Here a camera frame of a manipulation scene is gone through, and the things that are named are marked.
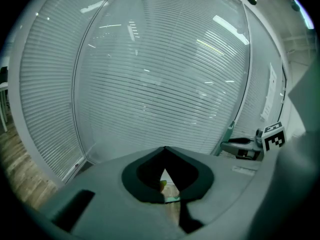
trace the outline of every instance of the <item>triangular gap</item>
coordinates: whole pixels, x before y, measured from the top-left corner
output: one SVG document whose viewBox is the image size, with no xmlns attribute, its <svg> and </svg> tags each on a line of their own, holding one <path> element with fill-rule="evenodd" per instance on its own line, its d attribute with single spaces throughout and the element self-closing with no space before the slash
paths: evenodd
<svg viewBox="0 0 320 240">
<path fill-rule="evenodd" d="M 169 173 L 164 169 L 161 179 L 161 193 L 164 196 L 166 201 L 165 209 L 169 215 L 169 217 L 173 220 L 173 222 L 178 226 L 180 220 L 180 202 L 174 201 L 177 197 L 179 197 L 180 193 L 171 179 Z"/>
</svg>

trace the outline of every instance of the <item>green object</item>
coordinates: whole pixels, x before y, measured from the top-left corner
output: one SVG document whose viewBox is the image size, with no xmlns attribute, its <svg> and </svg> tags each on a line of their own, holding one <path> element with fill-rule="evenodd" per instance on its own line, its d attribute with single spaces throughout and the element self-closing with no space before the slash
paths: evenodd
<svg viewBox="0 0 320 240">
<path fill-rule="evenodd" d="M 161 180 L 160 183 L 163 185 L 163 186 L 166 186 L 167 185 L 167 181 L 164 179 L 164 180 Z"/>
<path fill-rule="evenodd" d="M 180 201 L 180 196 L 175 196 L 175 197 L 167 197 L 165 199 L 165 203 L 173 203 L 173 202 L 179 202 Z"/>
</svg>

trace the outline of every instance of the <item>white ceiling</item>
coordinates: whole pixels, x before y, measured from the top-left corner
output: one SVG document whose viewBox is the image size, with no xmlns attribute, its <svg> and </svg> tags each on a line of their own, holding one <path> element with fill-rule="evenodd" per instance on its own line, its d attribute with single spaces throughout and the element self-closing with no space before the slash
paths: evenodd
<svg viewBox="0 0 320 240">
<path fill-rule="evenodd" d="M 307 29 L 300 12 L 294 11 L 290 0 L 257 0 L 257 8 L 264 14 L 282 39 L 289 59 L 303 52 L 309 58 L 316 49 L 316 32 Z"/>
</svg>

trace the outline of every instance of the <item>gray plastic surface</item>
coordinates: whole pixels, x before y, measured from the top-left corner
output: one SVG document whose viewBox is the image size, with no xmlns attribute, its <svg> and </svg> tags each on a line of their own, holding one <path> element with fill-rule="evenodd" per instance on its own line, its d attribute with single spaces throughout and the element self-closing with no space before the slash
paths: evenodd
<svg viewBox="0 0 320 240">
<path fill-rule="evenodd" d="M 185 240 L 212 239 L 244 240 L 270 185 L 278 152 L 270 152 L 243 193 L 219 217 L 200 230 L 187 235 Z"/>
<path fill-rule="evenodd" d="M 310 194 L 320 176 L 319 137 L 319 132 L 310 132 L 281 149 L 268 192 L 254 217 L 249 239 L 272 238 L 277 227 L 291 217 Z M 316 218 L 318 205 L 313 206 Z"/>
<path fill-rule="evenodd" d="M 165 205 L 143 203 L 125 189 L 121 181 L 129 163 L 156 150 L 136 152 L 98 164 L 77 176 L 58 191 L 41 212 L 52 219 L 80 190 L 95 196 L 70 232 L 81 239 L 177 239 L 184 231 L 169 219 Z"/>
<path fill-rule="evenodd" d="M 299 113 L 306 132 L 320 129 L 320 55 L 289 93 L 290 100 Z"/>
<path fill-rule="evenodd" d="M 197 159 L 209 166 L 213 171 L 214 182 L 212 187 L 201 200 L 187 204 L 191 217 L 205 225 L 225 212 L 239 198 L 253 179 L 251 175 L 234 171 L 233 167 L 238 166 L 256 171 L 261 165 L 259 161 L 201 155 L 178 147 L 174 149 L 186 156 Z"/>
</svg>

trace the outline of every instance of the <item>white wall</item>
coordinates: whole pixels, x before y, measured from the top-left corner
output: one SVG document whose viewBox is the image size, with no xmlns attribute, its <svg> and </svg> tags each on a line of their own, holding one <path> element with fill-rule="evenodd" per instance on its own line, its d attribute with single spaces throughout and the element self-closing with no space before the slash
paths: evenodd
<svg viewBox="0 0 320 240">
<path fill-rule="evenodd" d="M 315 57 L 315 52 L 311 51 L 310 55 L 308 51 L 296 51 L 289 56 L 290 66 L 291 66 L 291 76 L 292 76 L 292 88 L 300 81 L 303 75 L 309 68 L 313 58 Z M 295 106 L 292 105 L 291 113 L 289 118 L 288 127 L 286 130 L 286 137 L 291 139 L 292 137 L 298 137 L 306 131 L 305 126 L 299 116 L 298 111 Z"/>
<path fill-rule="evenodd" d="M 250 4 L 248 0 L 240 0 L 240 1 L 242 1 L 243 4 L 247 6 L 258 17 L 258 19 L 261 21 L 261 23 L 264 25 L 264 27 L 269 32 L 271 38 L 273 39 L 274 44 L 277 47 L 282 59 L 283 69 L 286 76 L 286 88 L 288 91 L 290 91 L 292 89 L 292 74 L 290 72 L 290 65 L 288 62 L 288 57 L 286 54 L 284 43 L 280 37 L 280 33 L 277 29 L 275 29 L 272 26 L 272 21 L 273 21 L 272 18 L 268 18 L 268 14 L 265 12 L 265 10 L 263 10 L 264 8 L 263 6 L 262 8 L 259 8 L 258 6 Z M 291 107 L 292 107 L 292 103 L 290 102 L 290 100 L 285 99 L 282 107 L 281 117 L 280 117 L 282 125 L 284 126 L 285 129 L 288 129 L 288 123 L 289 123 L 289 118 L 291 114 Z"/>
<path fill-rule="evenodd" d="M 0 58 L 0 68 L 2 67 L 9 67 L 9 56 L 4 56 Z"/>
</svg>

